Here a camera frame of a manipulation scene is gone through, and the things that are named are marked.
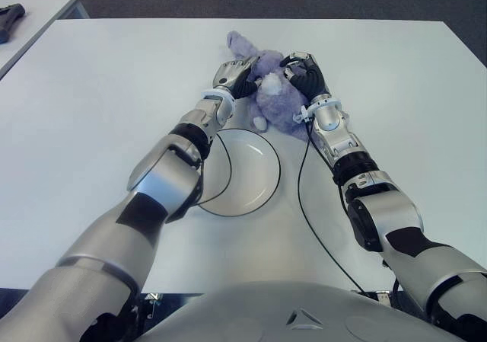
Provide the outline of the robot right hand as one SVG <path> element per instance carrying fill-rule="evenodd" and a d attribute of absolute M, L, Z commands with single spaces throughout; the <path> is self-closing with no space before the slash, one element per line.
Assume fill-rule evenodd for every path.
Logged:
<path fill-rule="evenodd" d="M 285 78 L 301 92 L 308 104 L 316 97 L 330 95 L 323 73 L 312 54 L 291 53 L 279 63 L 279 66 L 284 69 Z"/>

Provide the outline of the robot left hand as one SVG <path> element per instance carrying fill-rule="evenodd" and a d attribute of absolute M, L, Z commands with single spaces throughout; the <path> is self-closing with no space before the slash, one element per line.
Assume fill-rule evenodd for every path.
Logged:
<path fill-rule="evenodd" d="M 212 82 L 213 88 L 222 88 L 228 91 L 234 99 L 241 99 L 256 93 L 259 83 L 250 81 L 248 78 L 253 65 L 258 60 L 257 56 L 251 56 L 222 63 L 215 73 Z"/>

